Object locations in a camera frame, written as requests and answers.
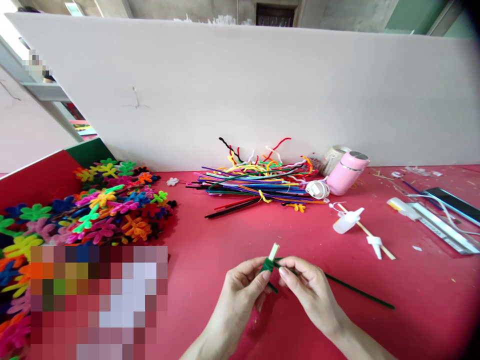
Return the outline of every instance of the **pink thermos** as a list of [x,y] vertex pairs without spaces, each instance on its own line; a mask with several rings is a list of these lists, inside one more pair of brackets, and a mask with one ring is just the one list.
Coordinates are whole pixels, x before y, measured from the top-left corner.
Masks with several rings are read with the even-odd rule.
[[345,194],[369,163],[369,157],[358,151],[350,151],[343,155],[326,179],[330,193],[337,196]]

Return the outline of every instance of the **white bottle cap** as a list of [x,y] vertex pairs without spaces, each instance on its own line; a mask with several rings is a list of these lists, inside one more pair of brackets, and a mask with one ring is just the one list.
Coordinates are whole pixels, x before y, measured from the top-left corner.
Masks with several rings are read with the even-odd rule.
[[382,245],[382,239],[378,236],[367,236],[366,241],[373,247],[375,255],[379,260],[382,260],[382,253],[380,252],[380,245]]
[[356,223],[357,221],[360,220],[360,214],[362,213],[363,210],[365,209],[361,207],[356,211],[347,212],[344,216],[345,221],[348,221],[349,223]]

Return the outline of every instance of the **phone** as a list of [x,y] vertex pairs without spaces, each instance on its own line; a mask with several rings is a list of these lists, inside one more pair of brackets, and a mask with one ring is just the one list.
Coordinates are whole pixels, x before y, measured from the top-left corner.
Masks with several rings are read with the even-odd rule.
[[427,189],[424,193],[439,198],[446,207],[452,209],[454,212],[462,215],[464,218],[480,227],[480,210],[476,207],[439,187]]

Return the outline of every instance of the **pixelated area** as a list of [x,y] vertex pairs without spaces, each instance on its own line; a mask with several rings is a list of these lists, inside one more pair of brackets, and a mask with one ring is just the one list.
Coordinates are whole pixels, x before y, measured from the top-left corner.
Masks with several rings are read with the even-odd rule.
[[166,246],[32,247],[30,359],[144,359],[167,262]]

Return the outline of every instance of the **white wall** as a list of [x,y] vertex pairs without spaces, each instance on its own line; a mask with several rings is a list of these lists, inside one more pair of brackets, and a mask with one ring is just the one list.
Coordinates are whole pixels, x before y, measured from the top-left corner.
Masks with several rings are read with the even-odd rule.
[[[224,137],[284,160],[342,144],[375,166],[480,163],[473,41],[18,13],[8,16],[121,159],[225,166]],[[135,108],[136,87],[140,104]]]
[[10,173],[77,144],[57,121],[0,67],[0,173]]

